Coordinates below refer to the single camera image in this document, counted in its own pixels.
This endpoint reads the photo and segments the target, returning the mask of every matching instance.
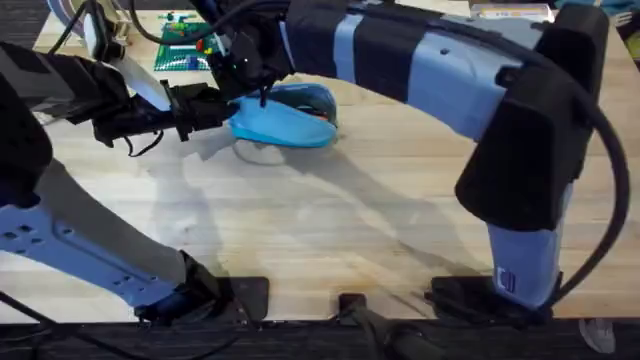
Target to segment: green lego baseplate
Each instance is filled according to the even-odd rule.
[[[168,22],[162,27],[163,40],[178,40],[184,36],[195,34],[208,28],[207,23],[202,22]],[[207,36],[204,39],[204,50],[211,49],[217,52],[218,42],[215,35]],[[197,66],[194,66],[195,60],[189,59],[195,57]],[[160,45],[156,62],[153,67],[154,71],[208,71],[207,54],[196,50],[196,44],[167,46]]]

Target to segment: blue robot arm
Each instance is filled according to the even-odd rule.
[[[280,23],[292,66],[411,105],[478,142],[456,194],[467,209],[487,221],[495,291],[528,309],[541,307],[558,282],[562,214],[590,131],[563,128],[580,121],[581,114],[561,110],[570,101],[558,93],[566,89],[553,74],[534,73],[522,60],[444,33],[432,24],[439,20],[464,24],[544,51],[550,41],[567,40],[552,39],[554,27],[569,31],[575,19],[589,19],[593,28],[572,30],[586,31],[577,37],[592,36],[585,49],[591,57],[581,58],[589,65],[577,76],[597,97],[605,47],[600,34],[608,30],[606,17],[573,8],[563,10],[556,24],[550,25],[520,19],[467,19],[390,4],[361,4],[358,8],[345,3],[294,2],[287,20]],[[566,59],[568,51],[578,49],[564,53],[555,49],[547,55]],[[518,80],[511,82],[510,77]],[[557,112],[512,112],[506,104],[518,92],[518,101],[547,102]],[[537,126],[546,129],[536,131]],[[518,142],[531,148],[514,146]],[[501,156],[498,149],[511,154]],[[553,153],[560,151],[571,154]],[[558,162],[566,169],[559,169]],[[535,184],[540,181],[551,185]]]

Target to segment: wooden table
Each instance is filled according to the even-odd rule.
[[[461,2],[428,6],[468,14]],[[161,13],[141,12],[145,27],[159,33]],[[35,49],[48,50],[61,29],[49,18]],[[137,34],[131,40],[128,53],[151,69],[156,45]],[[74,39],[62,51],[85,54]],[[172,84],[212,82],[206,72],[155,75]],[[433,276],[490,274],[485,225],[453,195],[474,144],[428,115],[350,84],[303,75],[287,82],[301,80],[330,86],[339,102],[340,137],[331,148],[258,151],[234,144],[228,129],[180,143],[170,131],[157,149],[129,159],[122,143],[115,149],[97,143],[89,124],[58,122],[47,131],[78,182],[145,234],[186,250],[214,273],[267,276],[269,319],[325,319],[343,292],[365,293],[385,316],[421,316],[416,310],[432,316],[421,293]],[[638,94],[640,77],[612,30],[601,105],[622,136],[635,186]],[[270,165],[243,161],[234,146]],[[634,196],[633,205],[638,201]],[[561,252],[567,274],[599,241],[611,204],[609,161],[594,139],[567,215]],[[558,316],[640,316],[638,219],[632,209],[618,245],[557,305]],[[0,288],[59,321],[133,320],[106,291],[10,254],[0,258]],[[0,321],[28,319],[0,308]]]

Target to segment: blue shoe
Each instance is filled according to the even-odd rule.
[[[303,148],[324,147],[335,138],[337,106],[325,86],[278,85],[267,98],[264,108],[257,92],[235,100],[240,109],[229,119],[235,137]]]

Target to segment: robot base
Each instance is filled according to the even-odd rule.
[[[496,293],[490,276],[435,277],[431,292],[424,297],[433,303],[435,314],[452,325],[502,324],[516,328],[542,325],[553,311],[540,312],[516,304]],[[556,289],[562,281],[558,276]]]
[[[223,322],[261,321],[269,310],[269,279],[265,277],[218,278],[228,305],[216,317]]]

